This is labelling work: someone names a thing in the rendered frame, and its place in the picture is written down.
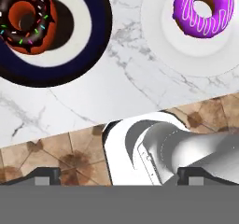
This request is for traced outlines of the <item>dark blue rimmed plate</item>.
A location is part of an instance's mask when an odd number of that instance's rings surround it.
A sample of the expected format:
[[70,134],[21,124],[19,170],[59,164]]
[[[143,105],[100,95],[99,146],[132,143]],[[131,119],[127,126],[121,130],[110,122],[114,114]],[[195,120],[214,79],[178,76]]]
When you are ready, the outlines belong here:
[[109,0],[52,0],[57,12],[52,44],[36,55],[9,48],[0,37],[0,77],[26,87],[63,85],[101,58],[112,31]]

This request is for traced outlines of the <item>purple iced donut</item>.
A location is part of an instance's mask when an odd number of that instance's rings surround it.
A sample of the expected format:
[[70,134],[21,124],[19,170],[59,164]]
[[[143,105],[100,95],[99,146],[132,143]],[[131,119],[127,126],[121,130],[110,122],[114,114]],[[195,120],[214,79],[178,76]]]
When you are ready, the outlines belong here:
[[[194,8],[196,1],[212,6],[210,17],[201,16]],[[212,38],[229,25],[234,11],[234,0],[174,0],[173,19],[185,35]]]

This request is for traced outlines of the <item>white and grey round thing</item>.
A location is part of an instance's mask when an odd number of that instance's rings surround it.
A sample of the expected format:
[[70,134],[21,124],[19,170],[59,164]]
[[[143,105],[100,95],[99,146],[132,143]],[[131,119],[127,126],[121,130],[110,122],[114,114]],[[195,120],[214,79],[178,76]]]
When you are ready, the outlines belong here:
[[114,186],[178,186],[180,167],[202,167],[239,186],[239,131],[196,133],[158,111],[108,123],[102,141]]

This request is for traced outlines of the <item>chocolate sprinkled donut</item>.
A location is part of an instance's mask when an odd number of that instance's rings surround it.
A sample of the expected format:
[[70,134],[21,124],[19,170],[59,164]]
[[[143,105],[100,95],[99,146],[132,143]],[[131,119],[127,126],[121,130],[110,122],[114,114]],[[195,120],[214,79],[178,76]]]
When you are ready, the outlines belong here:
[[53,42],[56,26],[52,0],[0,0],[0,37],[19,53],[43,53]]

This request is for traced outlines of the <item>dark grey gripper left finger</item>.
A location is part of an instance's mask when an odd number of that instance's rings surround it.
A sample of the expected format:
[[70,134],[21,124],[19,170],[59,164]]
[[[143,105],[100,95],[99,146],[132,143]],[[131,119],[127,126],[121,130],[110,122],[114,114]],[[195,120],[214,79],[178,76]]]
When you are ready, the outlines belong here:
[[37,167],[26,176],[3,183],[3,186],[60,186],[61,170],[57,167]]

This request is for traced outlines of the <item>white plate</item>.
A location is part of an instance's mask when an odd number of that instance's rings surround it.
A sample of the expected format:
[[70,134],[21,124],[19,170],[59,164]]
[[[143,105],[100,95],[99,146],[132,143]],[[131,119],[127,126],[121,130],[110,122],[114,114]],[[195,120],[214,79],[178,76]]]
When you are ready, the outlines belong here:
[[174,0],[143,0],[144,38],[157,59],[185,76],[215,77],[239,68],[239,0],[228,27],[199,39],[184,35],[173,19]]

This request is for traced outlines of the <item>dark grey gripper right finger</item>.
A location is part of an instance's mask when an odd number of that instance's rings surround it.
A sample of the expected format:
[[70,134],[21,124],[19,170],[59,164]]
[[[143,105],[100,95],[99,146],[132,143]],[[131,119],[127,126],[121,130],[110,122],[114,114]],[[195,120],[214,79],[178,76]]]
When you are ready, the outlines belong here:
[[178,186],[238,186],[238,183],[213,176],[202,167],[180,167],[177,169]]

